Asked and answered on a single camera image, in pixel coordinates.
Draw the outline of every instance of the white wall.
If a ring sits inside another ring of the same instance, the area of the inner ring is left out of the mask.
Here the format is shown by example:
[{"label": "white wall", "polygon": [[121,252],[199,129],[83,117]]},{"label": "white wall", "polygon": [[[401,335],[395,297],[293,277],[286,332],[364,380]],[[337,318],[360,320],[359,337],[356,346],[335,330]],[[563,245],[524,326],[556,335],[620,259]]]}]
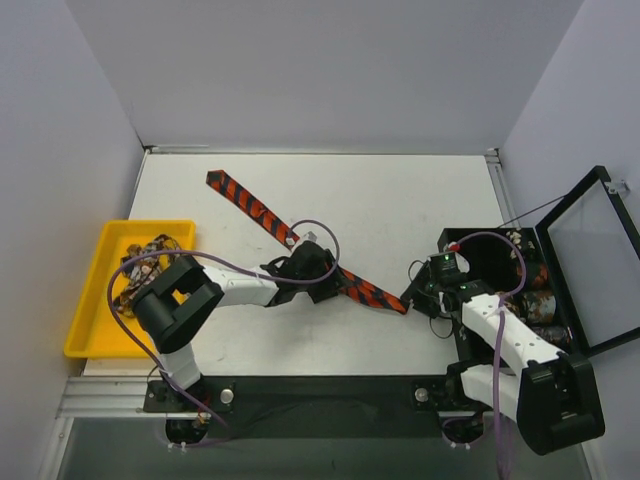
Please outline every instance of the white wall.
[{"label": "white wall", "polygon": [[[579,10],[502,151],[518,212],[566,192],[603,164],[629,181],[633,191],[625,203],[640,225],[638,19],[637,0],[586,0]],[[594,276],[594,289],[597,282]],[[622,301],[637,312],[632,296]],[[596,357],[594,365],[607,422],[599,443],[609,478],[637,478],[640,341]]]},{"label": "white wall", "polygon": [[0,15],[0,469],[30,479],[66,380],[62,347],[101,224],[142,150],[62,0]]},{"label": "white wall", "polygon": [[67,0],[145,144],[501,146],[582,0]]}]

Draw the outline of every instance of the screw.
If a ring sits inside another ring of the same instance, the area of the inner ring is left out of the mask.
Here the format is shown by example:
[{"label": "screw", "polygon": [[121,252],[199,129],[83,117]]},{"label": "screw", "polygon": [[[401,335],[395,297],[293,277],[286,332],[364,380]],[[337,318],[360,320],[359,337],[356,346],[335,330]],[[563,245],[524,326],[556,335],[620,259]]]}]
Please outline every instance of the screw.
[{"label": "screw", "polygon": [[427,392],[426,388],[418,388],[415,392],[415,396],[416,400],[418,400],[420,403],[424,403],[428,400],[429,393]]},{"label": "screw", "polygon": [[233,390],[230,388],[225,388],[220,392],[220,401],[225,405],[229,405],[233,402]]}]

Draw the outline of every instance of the yellow tray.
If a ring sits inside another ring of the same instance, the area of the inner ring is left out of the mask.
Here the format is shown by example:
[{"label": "yellow tray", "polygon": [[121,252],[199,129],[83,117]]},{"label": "yellow tray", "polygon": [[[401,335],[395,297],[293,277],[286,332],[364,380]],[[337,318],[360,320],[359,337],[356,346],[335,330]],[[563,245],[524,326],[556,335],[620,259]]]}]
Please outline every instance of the yellow tray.
[{"label": "yellow tray", "polygon": [[[120,266],[120,259],[127,254],[129,245],[144,246],[161,233],[176,239],[182,248],[192,249],[196,225],[191,220],[113,220],[105,224],[64,346],[67,357],[146,357],[111,316],[107,306],[107,284]],[[114,297],[127,283],[121,275],[113,288]],[[122,318],[145,345],[155,350],[135,318]]]}]

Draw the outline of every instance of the table surface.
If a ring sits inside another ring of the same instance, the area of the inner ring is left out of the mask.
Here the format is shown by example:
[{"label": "table surface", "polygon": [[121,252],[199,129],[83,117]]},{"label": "table surface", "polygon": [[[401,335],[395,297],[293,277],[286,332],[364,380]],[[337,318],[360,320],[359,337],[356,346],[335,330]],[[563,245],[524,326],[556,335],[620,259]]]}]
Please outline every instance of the table surface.
[{"label": "table surface", "polygon": [[[224,169],[289,223],[313,218],[337,235],[340,265],[400,295],[414,259],[436,252],[445,227],[502,223],[483,157],[394,155],[147,156],[131,219],[190,218],[196,245],[242,266],[287,250],[205,184]],[[331,246],[317,227],[319,242]],[[446,334],[446,321],[434,321]],[[457,361],[426,316],[367,308],[345,296],[314,305],[304,294],[276,308],[216,309],[193,340],[206,375],[443,374]],[[146,375],[149,360],[92,359],[85,375]]]}]

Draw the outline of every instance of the open lid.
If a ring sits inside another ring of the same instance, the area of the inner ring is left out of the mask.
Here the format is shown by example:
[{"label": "open lid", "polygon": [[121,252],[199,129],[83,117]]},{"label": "open lid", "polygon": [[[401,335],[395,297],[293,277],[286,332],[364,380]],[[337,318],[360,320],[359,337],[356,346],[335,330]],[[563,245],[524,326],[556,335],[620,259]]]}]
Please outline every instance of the open lid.
[{"label": "open lid", "polygon": [[587,356],[640,337],[640,235],[624,190],[596,166],[535,227],[558,306]]}]

